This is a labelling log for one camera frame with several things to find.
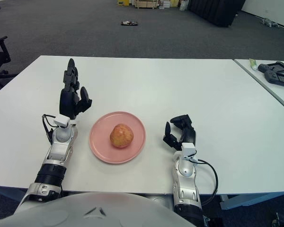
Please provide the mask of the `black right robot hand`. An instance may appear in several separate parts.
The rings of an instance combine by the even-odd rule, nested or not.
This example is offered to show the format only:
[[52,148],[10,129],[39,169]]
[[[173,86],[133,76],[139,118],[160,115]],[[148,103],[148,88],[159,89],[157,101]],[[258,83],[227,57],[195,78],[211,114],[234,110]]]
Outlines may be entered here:
[[[178,129],[182,131],[179,140],[171,134],[170,123],[174,124]],[[188,114],[174,117],[169,122],[166,122],[165,135],[163,141],[176,151],[182,150],[183,143],[193,143],[195,145],[196,133],[192,127],[192,121]]]

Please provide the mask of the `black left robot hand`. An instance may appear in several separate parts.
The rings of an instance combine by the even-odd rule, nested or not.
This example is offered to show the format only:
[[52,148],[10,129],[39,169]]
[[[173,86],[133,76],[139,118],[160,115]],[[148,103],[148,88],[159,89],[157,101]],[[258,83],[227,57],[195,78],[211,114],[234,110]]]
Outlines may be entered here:
[[85,87],[81,87],[80,96],[77,93],[80,88],[78,76],[75,62],[70,58],[63,75],[64,88],[60,94],[59,112],[71,120],[75,120],[79,113],[85,112],[92,105],[92,100]]

